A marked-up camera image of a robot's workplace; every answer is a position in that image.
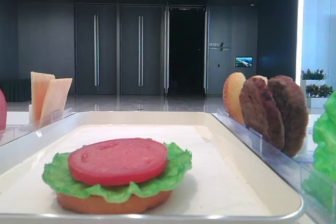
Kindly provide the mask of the red tomato slice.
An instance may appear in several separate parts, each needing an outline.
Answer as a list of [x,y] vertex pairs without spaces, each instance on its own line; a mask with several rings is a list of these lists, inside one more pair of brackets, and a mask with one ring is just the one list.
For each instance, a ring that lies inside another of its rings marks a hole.
[[7,104],[5,96],[0,90],[0,130],[3,131],[6,129],[6,120],[7,120]]
[[72,152],[68,165],[72,177],[87,185],[141,183],[164,171],[167,147],[149,138],[108,140]]

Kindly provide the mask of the white serving tray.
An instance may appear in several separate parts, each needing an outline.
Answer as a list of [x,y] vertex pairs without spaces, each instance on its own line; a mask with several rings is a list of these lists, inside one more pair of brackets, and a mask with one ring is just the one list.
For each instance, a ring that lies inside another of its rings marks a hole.
[[[115,138],[174,142],[192,169],[145,215],[59,207],[41,178],[56,153]],[[1,223],[298,223],[302,197],[216,117],[204,112],[79,112],[1,146]]]

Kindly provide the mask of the dark brown meat patty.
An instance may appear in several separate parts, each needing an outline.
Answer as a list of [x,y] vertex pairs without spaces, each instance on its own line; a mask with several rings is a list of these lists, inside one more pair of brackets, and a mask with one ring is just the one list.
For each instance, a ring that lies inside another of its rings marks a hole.
[[282,152],[294,157],[301,150],[306,137],[309,119],[306,96],[302,88],[288,76],[270,78],[268,87],[282,116],[285,131]]

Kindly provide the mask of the clear acrylic tomato holder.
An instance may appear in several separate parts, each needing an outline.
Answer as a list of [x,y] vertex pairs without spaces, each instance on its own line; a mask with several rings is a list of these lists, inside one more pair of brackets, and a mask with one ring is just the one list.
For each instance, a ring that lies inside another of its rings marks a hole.
[[10,143],[26,134],[29,131],[25,130],[22,127],[8,127],[5,130],[1,131],[1,141],[0,145],[3,146],[7,143]]

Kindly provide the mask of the wall mounted screen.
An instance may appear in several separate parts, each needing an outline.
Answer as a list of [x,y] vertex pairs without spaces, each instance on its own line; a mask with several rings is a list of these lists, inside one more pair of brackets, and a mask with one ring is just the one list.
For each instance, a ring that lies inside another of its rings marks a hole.
[[235,67],[251,68],[253,57],[235,57]]

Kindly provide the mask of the orange cheese slice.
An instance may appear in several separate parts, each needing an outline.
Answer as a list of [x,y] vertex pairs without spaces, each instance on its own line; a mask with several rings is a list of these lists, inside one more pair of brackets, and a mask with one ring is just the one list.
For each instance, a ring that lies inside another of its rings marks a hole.
[[32,119],[34,121],[40,120],[41,110],[43,107],[44,98],[47,88],[51,80],[54,80],[53,74],[31,72],[31,105],[32,105]]

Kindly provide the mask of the clear acrylic patty holder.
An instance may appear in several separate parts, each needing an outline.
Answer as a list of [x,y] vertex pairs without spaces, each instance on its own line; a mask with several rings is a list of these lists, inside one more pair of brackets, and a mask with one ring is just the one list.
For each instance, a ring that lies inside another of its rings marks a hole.
[[218,109],[216,117],[262,161],[290,184],[298,187],[305,179],[309,178],[313,151],[316,148],[316,144],[312,140],[311,126],[307,127],[307,134],[299,153],[294,157],[289,157],[266,142],[259,133],[236,122],[224,109]]

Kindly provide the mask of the dark double door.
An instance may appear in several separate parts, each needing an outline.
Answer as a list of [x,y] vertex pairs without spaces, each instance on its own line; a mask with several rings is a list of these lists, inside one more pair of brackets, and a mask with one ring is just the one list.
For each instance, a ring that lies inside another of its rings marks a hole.
[[117,8],[76,5],[76,89],[80,95],[117,93]]
[[159,95],[161,10],[121,7],[121,94]]

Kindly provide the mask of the clear acrylic cheese holder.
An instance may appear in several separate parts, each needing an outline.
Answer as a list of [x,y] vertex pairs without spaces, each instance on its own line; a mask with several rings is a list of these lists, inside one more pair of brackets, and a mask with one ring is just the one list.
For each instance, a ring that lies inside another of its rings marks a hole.
[[73,111],[72,108],[66,109],[66,110],[57,110],[54,112],[51,112],[48,115],[41,116],[41,118],[37,121],[33,120],[33,107],[30,104],[28,107],[28,118],[29,118],[29,123],[25,124],[23,126],[20,126],[18,128],[19,131],[21,132],[33,132],[36,131],[44,126],[48,126],[50,124],[53,124],[63,118],[66,118],[75,112]]

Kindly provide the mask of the potted flower planter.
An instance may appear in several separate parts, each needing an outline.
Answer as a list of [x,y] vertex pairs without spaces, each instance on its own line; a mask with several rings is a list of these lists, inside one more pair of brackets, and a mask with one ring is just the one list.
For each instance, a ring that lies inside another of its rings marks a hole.
[[307,107],[311,109],[323,108],[327,98],[334,92],[333,87],[327,85],[327,75],[323,69],[302,70],[301,87],[306,95]]

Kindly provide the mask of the pale yellow cheese slice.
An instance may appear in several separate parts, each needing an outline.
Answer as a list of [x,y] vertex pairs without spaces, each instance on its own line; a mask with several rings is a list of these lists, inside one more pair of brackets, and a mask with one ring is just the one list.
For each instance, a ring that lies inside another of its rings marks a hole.
[[55,112],[63,113],[72,78],[53,79],[50,81],[41,110],[41,119]]

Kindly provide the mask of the tan bread slice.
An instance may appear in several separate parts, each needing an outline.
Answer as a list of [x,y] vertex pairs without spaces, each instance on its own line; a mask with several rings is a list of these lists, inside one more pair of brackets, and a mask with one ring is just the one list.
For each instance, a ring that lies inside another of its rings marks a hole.
[[229,116],[238,123],[244,125],[244,119],[241,113],[239,95],[246,78],[241,72],[230,74],[223,86],[224,107]]
[[57,202],[61,207],[81,214],[141,214],[166,202],[171,193],[171,191],[161,191],[155,196],[146,198],[131,195],[122,203],[107,202],[102,196],[82,199],[57,193]]
[[268,84],[268,78],[267,77],[260,76],[260,75],[255,75],[255,76],[253,76],[253,78],[259,78],[261,80],[264,80],[266,85]]

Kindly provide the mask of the green lettuce leaf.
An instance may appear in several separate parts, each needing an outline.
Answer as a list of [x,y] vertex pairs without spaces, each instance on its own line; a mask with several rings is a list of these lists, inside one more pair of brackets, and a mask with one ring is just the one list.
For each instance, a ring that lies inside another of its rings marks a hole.
[[335,182],[335,93],[324,104],[325,112],[315,121],[313,168]]
[[131,196],[148,198],[163,191],[174,190],[182,182],[185,173],[192,168],[192,153],[181,149],[174,142],[167,147],[167,165],[162,174],[142,183],[131,182],[125,186],[86,185],[74,180],[68,166],[69,153],[57,153],[51,163],[44,165],[43,181],[57,193],[87,199],[101,196],[108,203],[123,203]]

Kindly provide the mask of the clear acrylic lettuce holder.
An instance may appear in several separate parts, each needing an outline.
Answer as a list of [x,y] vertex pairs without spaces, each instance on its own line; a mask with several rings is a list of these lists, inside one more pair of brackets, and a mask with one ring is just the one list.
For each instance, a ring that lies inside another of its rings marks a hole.
[[317,223],[335,223],[335,182],[308,165],[300,166],[307,213]]

